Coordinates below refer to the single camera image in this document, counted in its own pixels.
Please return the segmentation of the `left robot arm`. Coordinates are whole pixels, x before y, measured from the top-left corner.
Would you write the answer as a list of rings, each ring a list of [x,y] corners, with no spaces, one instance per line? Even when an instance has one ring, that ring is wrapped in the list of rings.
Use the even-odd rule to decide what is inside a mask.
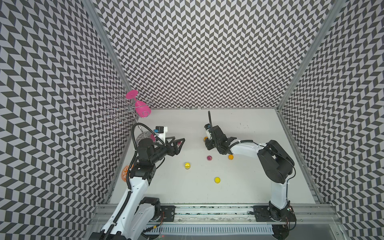
[[[99,232],[90,235],[91,240],[137,240],[155,227],[150,222],[162,222],[159,198],[145,197],[156,170],[166,156],[178,155],[185,139],[167,137],[167,128],[157,126],[154,130],[143,123],[131,128],[134,156],[126,174],[127,188],[112,216]]]

